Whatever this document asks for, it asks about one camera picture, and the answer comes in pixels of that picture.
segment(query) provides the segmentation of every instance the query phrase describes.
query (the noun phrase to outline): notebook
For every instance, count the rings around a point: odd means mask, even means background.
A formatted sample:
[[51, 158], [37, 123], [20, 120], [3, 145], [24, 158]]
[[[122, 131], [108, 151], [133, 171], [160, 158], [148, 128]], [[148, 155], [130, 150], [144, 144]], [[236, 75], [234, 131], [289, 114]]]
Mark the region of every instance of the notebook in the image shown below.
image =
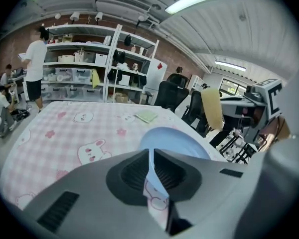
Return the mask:
[[144, 110], [144, 111], [138, 112], [137, 114], [135, 114], [135, 116], [138, 117], [139, 119], [145, 121], [146, 123], [150, 123], [158, 116], [158, 114], [156, 114], [150, 110]]

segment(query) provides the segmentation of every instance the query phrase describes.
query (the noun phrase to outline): office chair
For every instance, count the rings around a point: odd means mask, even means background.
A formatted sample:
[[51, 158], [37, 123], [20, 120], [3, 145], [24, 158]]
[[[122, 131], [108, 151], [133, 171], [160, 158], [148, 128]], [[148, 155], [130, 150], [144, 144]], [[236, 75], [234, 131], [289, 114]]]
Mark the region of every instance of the office chair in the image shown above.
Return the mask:
[[161, 106], [164, 109], [170, 109], [173, 113], [181, 102], [188, 96], [189, 90], [180, 88], [178, 85], [163, 81], [158, 88], [158, 94], [155, 106]]
[[188, 125], [191, 125], [196, 119], [199, 119], [197, 128], [194, 128], [202, 137], [206, 137], [208, 122], [204, 112], [203, 102], [199, 91], [193, 91], [191, 94], [190, 105], [187, 106], [183, 117], [181, 118]]
[[186, 76], [183, 76], [181, 74], [171, 74], [167, 80], [167, 82], [172, 82], [176, 85], [178, 85], [181, 88], [185, 88], [186, 84], [188, 82], [188, 78]]

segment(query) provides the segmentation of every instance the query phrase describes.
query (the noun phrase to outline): desk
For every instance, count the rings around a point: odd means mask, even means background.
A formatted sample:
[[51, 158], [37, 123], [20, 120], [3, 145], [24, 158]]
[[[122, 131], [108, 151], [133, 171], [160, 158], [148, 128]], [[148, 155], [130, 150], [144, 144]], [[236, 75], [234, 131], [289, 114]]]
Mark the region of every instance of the desk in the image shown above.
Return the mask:
[[[148, 124], [133, 116], [144, 109], [158, 117]], [[227, 162], [189, 125], [161, 107], [52, 102], [14, 144], [1, 172], [0, 192], [23, 210], [35, 195], [76, 167], [136, 151], [144, 134], [159, 126], [188, 134], [212, 160]]]
[[21, 80], [24, 77], [25, 77], [25, 75], [21, 75], [21, 76], [18, 76], [16, 78], [10, 78], [9, 79], [9, 82], [13, 82], [15, 84], [14, 93], [15, 93], [15, 97], [16, 97], [17, 103], [20, 103], [20, 100], [19, 100], [19, 96], [18, 96], [18, 90], [17, 90], [16, 81]]

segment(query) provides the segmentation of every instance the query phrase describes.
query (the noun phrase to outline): floor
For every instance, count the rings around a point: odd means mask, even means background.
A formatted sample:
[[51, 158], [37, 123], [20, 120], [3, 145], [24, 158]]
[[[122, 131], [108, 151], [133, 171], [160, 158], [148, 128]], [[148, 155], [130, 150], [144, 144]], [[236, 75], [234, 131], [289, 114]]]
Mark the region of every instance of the floor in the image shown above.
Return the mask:
[[33, 118], [38, 113], [38, 109], [34, 102], [26, 103], [24, 99], [20, 100], [20, 103], [16, 106], [19, 109], [25, 109], [26, 105], [31, 105], [30, 116], [26, 119], [20, 121], [12, 132], [7, 132], [4, 138], [0, 138], [0, 174], [4, 165], [4, 162], [9, 155], [14, 143], [17, 141], [19, 135], [28, 126], [28, 124], [33, 120]]

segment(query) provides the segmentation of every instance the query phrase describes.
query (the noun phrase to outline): ceiling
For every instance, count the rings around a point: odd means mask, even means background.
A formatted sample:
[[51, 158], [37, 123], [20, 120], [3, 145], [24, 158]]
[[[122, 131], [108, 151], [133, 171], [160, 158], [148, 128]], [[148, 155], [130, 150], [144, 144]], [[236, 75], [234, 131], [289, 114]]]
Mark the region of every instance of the ceiling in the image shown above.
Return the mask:
[[[177, 0], [21, 0], [3, 26], [2, 37], [56, 13], [80, 12], [137, 22], [167, 39], [202, 70], [233, 72], [252, 81], [288, 80], [299, 68], [299, 27], [280, 0], [208, 0], [174, 15], [164, 10]], [[215, 60], [246, 67], [246, 72], [216, 66]]]

